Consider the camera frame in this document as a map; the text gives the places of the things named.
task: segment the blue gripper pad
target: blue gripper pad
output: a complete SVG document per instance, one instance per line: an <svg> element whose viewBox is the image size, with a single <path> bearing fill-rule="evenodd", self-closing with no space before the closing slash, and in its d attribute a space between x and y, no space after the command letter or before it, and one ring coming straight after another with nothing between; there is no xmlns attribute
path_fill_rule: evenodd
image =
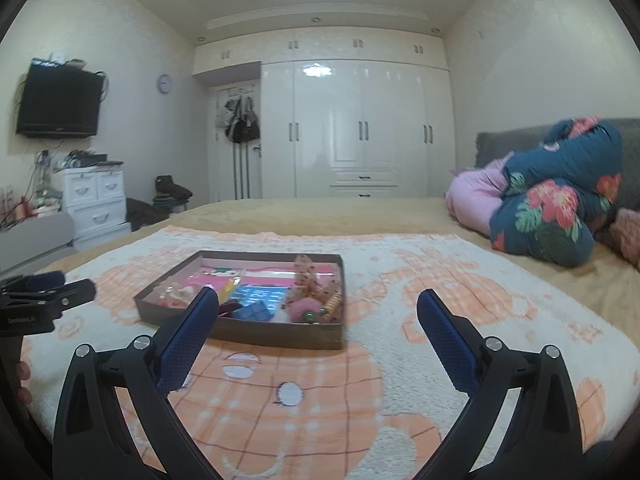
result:
<svg viewBox="0 0 640 480"><path fill-rule="evenodd" d="M418 321L449 379L455 389L473 397L480 386L478 360L444 309L433 290L424 290L418 297Z"/></svg>
<svg viewBox="0 0 640 480"><path fill-rule="evenodd" d="M28 292L42 292L51 288L58 288L65 284L65 273L59 270L46 272L45 274L34 274L26 283Z"/></svg>
<svg viewBox="0 0 640 480"><path fill-rule="evenodd" d="M218 318L218 295L204 287L160 354L156 388L165 396L184 384L189 370Z"/></svg>

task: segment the metal pivot bolt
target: metal pivot bolt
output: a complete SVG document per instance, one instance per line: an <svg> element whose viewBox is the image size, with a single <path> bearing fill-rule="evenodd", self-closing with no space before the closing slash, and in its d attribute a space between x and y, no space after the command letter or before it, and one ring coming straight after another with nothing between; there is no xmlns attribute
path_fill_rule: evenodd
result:
<svg viewBox="0 0 640 480"><path fill-rule="evenodd" d="M89 350L89 345L80 345L78 348L76 348L76 355L78 357L84 357L89 353Z"/></svg>
<svg viewBox="0 0 640 480"><path fill-rule="evenodd" d="M141 335L140 337L137 337L133 341L133 348L137 348L138 350L144 350L150 344L151 344L151 339L149 339L149 336Z"/></svg>
<svg viewBox="0 0 640 480"><path fill-rule="evenodd" d="M548 347L546 347L545 348L545 352L552 359L556 359L556 358L560 357L560 351L558 350L558 348L556 348L553 345L549 345Z"/></svg>
<svg viewBox="0 0 640 480"><path fill-rule="evenodd" d="M502 348L502 341L500 341L497 337L488 337L484 344L489 350L493 350L494 352L497 352L500 348Z"/></svg>

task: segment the blue floral bedding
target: blue floral bedding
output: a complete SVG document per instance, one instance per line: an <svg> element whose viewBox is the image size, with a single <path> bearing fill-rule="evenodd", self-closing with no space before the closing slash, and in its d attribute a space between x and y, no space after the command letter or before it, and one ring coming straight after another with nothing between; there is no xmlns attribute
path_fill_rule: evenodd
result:
<svg viewBox="0 0 640 480"><path fill-rule="evenodd" d="M507 188L490 220L492 246L565 267L580 266L593 249L593 232L607 221L622 174L622 140L609 121L569 138L561 121L535 150L504 166Z"/></svg>

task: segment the cabinet handle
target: cabinet handle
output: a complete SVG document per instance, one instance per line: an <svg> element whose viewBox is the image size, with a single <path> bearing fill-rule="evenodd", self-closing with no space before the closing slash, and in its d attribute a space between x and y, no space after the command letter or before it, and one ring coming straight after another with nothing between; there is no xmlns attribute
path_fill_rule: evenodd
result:
<svg viewBox="0 0 640 480"><path fill-rule="evenodd" d="M97 224L104 224L109 218L109 213L105 213L104 215L96 215L94 216L94 222Z"/></svg>

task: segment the black flat-screen tv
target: black flat-screen tv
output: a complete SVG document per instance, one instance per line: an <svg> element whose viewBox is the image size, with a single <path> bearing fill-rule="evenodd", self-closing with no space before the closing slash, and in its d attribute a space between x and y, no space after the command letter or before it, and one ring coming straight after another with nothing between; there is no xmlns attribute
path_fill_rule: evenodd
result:
<svg viewBox="0 0 640 480"><path fill-rule="evenodd" d="M49 139L96 135L102 83L99 74L33 59L20 100L17 132Z"/></svg>

